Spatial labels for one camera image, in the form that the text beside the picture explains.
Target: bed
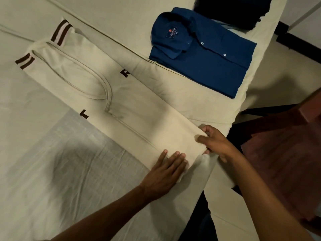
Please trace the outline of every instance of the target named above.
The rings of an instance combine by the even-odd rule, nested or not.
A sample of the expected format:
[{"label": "bed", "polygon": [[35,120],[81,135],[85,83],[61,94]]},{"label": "bed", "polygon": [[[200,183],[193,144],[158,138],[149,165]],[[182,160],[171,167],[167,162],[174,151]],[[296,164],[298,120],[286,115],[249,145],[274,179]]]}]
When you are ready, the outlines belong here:
[{"label": "bed", "polygon": [[[68,106],[14,64],[27,46],[55,28],[57,18],[67,18],[89,40],[195,125],[211,124],[227,135],[285,3],[286,0],[272,0],[271,11],[253,31],[238,32],[256,42],[257,47],[243,84],[232,100],[147,59],[151,49],[150,30],[156,17],[174,6],[191,9],[194,0],[1,0],[0,98],[4,132],[1,135],[4,159],[1,188],[5,193],[0,203],[1,236],[6,240],[48,239],[119,198],[147,173],[130,151],[115,144],[115,140],[109,141],[91,124],[80,121]],[[81,136],[80,129],[86,134]],[[86,145],[93,155],[103,150],[111,152],[106,157],[114,162],[111,161],[110,166],[101,165],[106,161],[104,157],[93,157],[90,162],[81,158],[82,165],[67,161],[69,155],[79,156],[78,149]],[[177,239],[205,188],[219,238],[257,240],[243,199],[230,189],[232,180],[220,164],[215,164],[215,156],[212,158],[203,157],[173,195],[144,209],[116,239],[132,240],[130,235],[137,240]],[[68,176],[64,166],[74,170],[74,177]],[[99,167],[113,173],[112,177],[99,171]],[[70,185],[69,189],[65,188],[65,183]],[[231,205],[235,215],[229,214]],[[161,210],[165,210],[164,215],[160,214]],[[178,223],[175,231],[171,231],[172,222],[168,222],[171,218]],[[142,222],[149,223],[150,231],[145,237],[135,232]]]}]

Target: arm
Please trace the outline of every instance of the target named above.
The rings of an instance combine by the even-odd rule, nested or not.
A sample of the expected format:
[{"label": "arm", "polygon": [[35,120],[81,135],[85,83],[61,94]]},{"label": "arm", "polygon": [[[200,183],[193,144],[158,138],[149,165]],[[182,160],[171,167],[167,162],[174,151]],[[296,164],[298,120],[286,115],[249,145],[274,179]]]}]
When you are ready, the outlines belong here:
[{"label": "arm", "polygon": [[139,186],[66,229],[52,241],[111,240],[137,212],[167,194],[183,173],[187,164],[185,154],[176,152],[162,164],[166,154],[167,150],[164,150]]},{"label": "arm", "polygon": [[209,137],[198,142],[218,154],[228,164],[239,185],[261,241],[313,241],[308,232],[275,197],[256,170],[218,130],[210,125],[202,128]]}]

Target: folded blue shirt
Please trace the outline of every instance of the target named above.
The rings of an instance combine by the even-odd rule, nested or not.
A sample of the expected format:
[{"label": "folded blue shirt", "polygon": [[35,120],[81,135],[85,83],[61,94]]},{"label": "folded blue shirt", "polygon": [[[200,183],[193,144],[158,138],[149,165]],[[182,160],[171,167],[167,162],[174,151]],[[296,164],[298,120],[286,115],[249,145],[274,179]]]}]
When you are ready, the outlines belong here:
[{"label": "folded blue shirt", "polygon": [[149,59],[235,98],[256,44],[185,8],[158,16]]}]

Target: hand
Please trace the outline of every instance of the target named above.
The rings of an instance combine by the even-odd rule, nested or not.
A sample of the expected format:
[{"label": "hand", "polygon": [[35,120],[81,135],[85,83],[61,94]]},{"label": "hand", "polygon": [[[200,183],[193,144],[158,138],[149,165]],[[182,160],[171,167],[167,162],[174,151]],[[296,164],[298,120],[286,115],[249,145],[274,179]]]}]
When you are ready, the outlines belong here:
[{"label": "hand", "polygon": [[148,202],[152,202],[167,194],[187,165],[186,155],[184,153],[180,154],[178,151],[162,164],[166,154],[167,150],[164,150],[155,166],[153,166],[139,185],[144,189]]},{"label": "hand", "polygon": [[207,150],[204,154],[208,154],[211,151],[218,154],[223,162],[227,162],[228,159],[236,157],[241,154],[235,146],[227,140],[227,138],[216,128],[211,125],[206,125],[201,128],[208,137],[199,136],[197,142],[207,146]]}]

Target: floor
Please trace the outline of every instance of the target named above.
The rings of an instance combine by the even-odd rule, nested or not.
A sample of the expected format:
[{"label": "floor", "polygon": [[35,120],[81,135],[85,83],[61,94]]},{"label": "floor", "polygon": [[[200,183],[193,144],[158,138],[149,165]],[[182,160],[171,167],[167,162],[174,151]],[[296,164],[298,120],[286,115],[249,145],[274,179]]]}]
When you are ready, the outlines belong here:
[{"label": "floor", "polygon": [[[321,87],[321,64],[276,42],[274,35],[241,110],[301,102]],[[254,119],[239,115],[236,123]]]}]

